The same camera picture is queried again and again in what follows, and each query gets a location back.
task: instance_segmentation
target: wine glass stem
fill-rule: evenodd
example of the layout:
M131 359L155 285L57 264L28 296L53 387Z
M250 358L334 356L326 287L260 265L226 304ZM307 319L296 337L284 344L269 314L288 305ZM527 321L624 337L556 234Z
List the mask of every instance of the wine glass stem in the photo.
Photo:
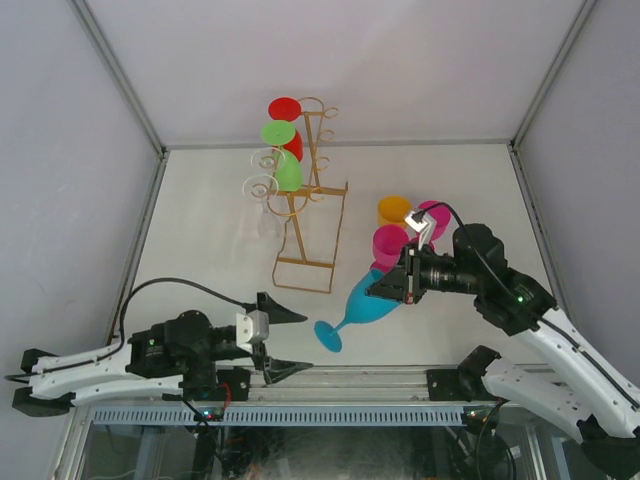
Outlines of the wine glass stem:
M345 318L333 329L333 331L331 332L331 335L335 335L336 333L338 333L338 330L340 330L343 327L346 327L347 325L349 325L349 322Z

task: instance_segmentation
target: pink plastic cup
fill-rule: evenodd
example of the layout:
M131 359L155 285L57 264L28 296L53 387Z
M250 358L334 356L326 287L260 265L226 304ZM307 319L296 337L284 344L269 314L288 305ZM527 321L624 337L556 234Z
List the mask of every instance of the pink plastic cup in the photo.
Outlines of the pink plastic cup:
M435 205L438 203L437 200L429 200L426 202L422 202L418 205L418 210L422 210L423 208L428 208L431 205ZM433 236L431 237L431 241L435 241L439 239L444 231L447 229L449 222L451 221L451 212L445 206L436 207L433 210L429 210L427 212L435 221L436 221L436 229L433 232Z
M380 265L393 267L402 247L409 243L409 235L402 227L389 224L383 225L373 234L373 257Z
M373 262L369 267L369 270L380 270L382 273L389 273L389 271L393 268L393 265L382 265L379 262Z

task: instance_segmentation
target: red plastic cup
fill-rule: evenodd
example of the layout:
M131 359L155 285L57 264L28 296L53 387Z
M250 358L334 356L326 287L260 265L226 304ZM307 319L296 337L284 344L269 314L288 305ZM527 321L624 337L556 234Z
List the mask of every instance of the red plastic cup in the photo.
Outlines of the red plastic cup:
M293 122L301 114L302 105L295 98L280 97L269 104L269 116L274 120Z
M422 202L418 205L418 210L422 210L423 208L429 208L431 205L435 205L438 203L437 200L428 200L426 202ZM431 241L435 241L439 239L444 231L447 229L449 222L451 221L451 212L445 206L436 207L433 210L429 210L427 212L435 221L436 221L436 229L433 232L433 236L431 237Z
M402 227L389 224L383 225L373 234L373 257L380 265L393 267L402 247L409 243L409 235Z
M298 161L301 162L304 156L304 144L302 143L302 135L300 135L300 132L296 130L296 136L293 137L293 140L283 145L282 148L293 153Z

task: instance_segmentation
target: plastic wine glass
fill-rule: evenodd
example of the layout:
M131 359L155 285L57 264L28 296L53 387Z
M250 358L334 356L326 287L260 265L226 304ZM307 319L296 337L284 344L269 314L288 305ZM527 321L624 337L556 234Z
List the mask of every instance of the plastic wine glass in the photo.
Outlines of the plastic wine glass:
M268 207L269 196L277 196L279 191L278 181L265 173L247 178L242 185L242 193L255 203L262 205L262 212L258 220L258 235L263 239L280 239L283 235L283 226Z
M284 167L286 160L283 150L276 147L262 147L251 155L251 166L272 175Z
M334 353L342 350L342 339L338 331L347 325L352 323L364 324L375 322L400 305L400 302L369 297L365 294L365 290L383 276L384 273L379 270L370 270L362 277L351 290L345 307L344 318L336 327L333 327L323 320L315 323L313 330L318 340L320 340L320 343L322 343L327 350Z

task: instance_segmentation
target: black cable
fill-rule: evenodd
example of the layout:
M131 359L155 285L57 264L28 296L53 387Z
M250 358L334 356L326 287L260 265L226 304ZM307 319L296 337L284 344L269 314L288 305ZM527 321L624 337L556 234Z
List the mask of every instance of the black cable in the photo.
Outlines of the black cable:
M222 456L218 452L218 441L216 437L213 436L213 427L211 426L211 424L209 424L209 422L207 422L207 419L204 417L204 415L200 413L196 407L194 407L189 402L187 402L184 399L184 397L180 397L180 400L189 408L189 410L193 412L198 422L204 423L204 426L207 427L207 433L211 435L211 439L213 440L213 444L214 444L213 456L218 459L221 466L224 466L224 460L222 459Z
M414 214L414 216L418 215L417 220L421 220L422 219L422 215L424 213L428 212L429 210L433 210L434 208L440 207L440 206L445 207L447 210L449 210L449 212L451 212L451 215L453 216L453 218L456 219L456 222L458 223L458 226L459 226L460 230L467 237L467 241L469 242L469 246L473 250L473 253L478 257L478 260L480 260L480 262L482 263L484 268L487 270L489 275L491 275L491 277L493 277L493 279L496 281L498 286L502 290L504 290L507 293L507 295L509 295L516 302L518 302L518 299L516 298L515 294L511 290L509 290L509 287L507 287L504 284L502 279L500 279L500 277L493 270L491 265L489 265L489 262L485 258L485 256L482 255L482 253L480 253L478 248L475 246L475 244L473 242L473 239L471 238L471 235L469 234L467 228L465 227L464 222L462 221L462 219L460 218L458 213L453 209L453 207L451 205L449 205L448 203L445 203L445 202L438 202L438 203L430 205L429 207L423 208L422 210L416 212ZM523 305L522 308L526 309L528 311L528 313L531 316L533 316L537 321L545 324L547 327L551 328L553 331L555 331L556 333L561 335L565 340L567 340L567 342L569 342L569 344L571 344L571 346L578 353L580 353L583 357L585 357L587 359L587 361L589 363L591 363L591 365L593 365L596 368L596 370L598 370L598 372L600 372L600 374L604 378L607 379L607 381L618 391L618 393L620 393L620 395L622 395L632 405L632 407L634 409L640 409L640 403L638 403L638 401L635 398L633 398L631 395L629 395L626 392L626 390L624 388L622 388L622 386L609 374L609 372L606 371L606 369L602 365L600 365L598 363L598 361L595 358L593 358L588 352L585 352L585 351L581 350L580 349L580 344L578 342L576 342L571 335L569 335L567 332L565 332L562 328L558 327L557 325L554 325L553 323L551 323L547 319L543 318L541 315L538 315L537 313L533 312L526 305Z
M511 477L511 480L517 480L518 470L516 468L516 459L513 457L513 452L511 451L511 447L509 447L507 442L504 441L504 438L502 438L497 433L495 434L495 437L496 437L496 440L498 440L498 442L502 444L505 452L507 452L507 459L509 460L509 472L510 472L509 476Z
M478 434L478 441L476 442L476 450L475 450L476 473L478 474L478 480L482 480L482 473L480 472L480 443L482 442L482 437L484 435L484 432L487 429L487 425L489 425L491 421L491 417L493 417L496 413L498 413L498 411L500 410L500 407L502 407L508 401L509 400L502 399L494 405L494 407L489 412L489 415L487 415L487 417L484 419L484 425L482 425L482 428L480 429L480 433Z
M115 355L116 353L118 353L120 350L122 350L126 344L126 338L124 336L124 317L127 313L127 308L129 307L129 302L131 302L131 299L143 288L146 288L150 285L155 285L157 283L179 283L182 285L187 285L189 287L193 287L193 288L197 288L198 290L202 290L205 293L208 293L209 295L212 295L216 298L219 298L220 300L224 300L225 302L231 303L233 305L238 305L239 307L244 308L245 310L247 310L248 308L252 307L253 304L251 303L244 303L244 302L240 302L238 300L234 300L230 297L227 297L226 295L222 295L221 293L216 292L215 290L211 290L210 288L205 287L204 285L200 285L199 283L196 282L192 282L191 280L185 280L184 278L177 278L177 277L158 277L158 278L154 278L151 280L147 280L146 282L141 283L140 285L138 285L136 288L134 288L131 293L129 293L129 295L127 296L127 298L125 299L124 302L122 302L122 307L120 308L120 316L119 316L119 324L118 324L118 335L120 337L120 343L118 344L118 346L104 354L101 355L99 357L97 357L95 360L91 359L91 360L85 360L82 362L77 362L77 363L73 363L71 365L64 365L61 367L54 367L54 368L48 368L43 370L42 372L31 372L31 373L20 373L20 374L15 374L15 375L6 375L4 378L5 380L9 380L12 382L19 382L19 379L22 378L29 378L32 377L34 375L43 375L45 373L53 373L53 372L59 372L61 370L68 370L70 368L76 368L76 367L81 367L83 365L90 365L92 363L96 363L96 362L101 362L102 360L105 360L113 355Z
M224 435L224 427L220 427L220 445L222 446L222 449L224 450L224 446L226 443L227 439Z
M466 433L464 428L460 428L458 433L454 436L453 431L448 431L449 435L446 436L446 442L448 444L448 456L450 462L462 478L472 478L471 471L467 461L473 456L470 453L470 446L468 445L467 437L465 435L464 441L462 436Z
M111 431L111 427L109 425L105 425L105 429L107 430L107 436L109 437L109 445L111 446L111 450L118 455L124 455L122 450L116 448L116 442L113 439L113 432Z

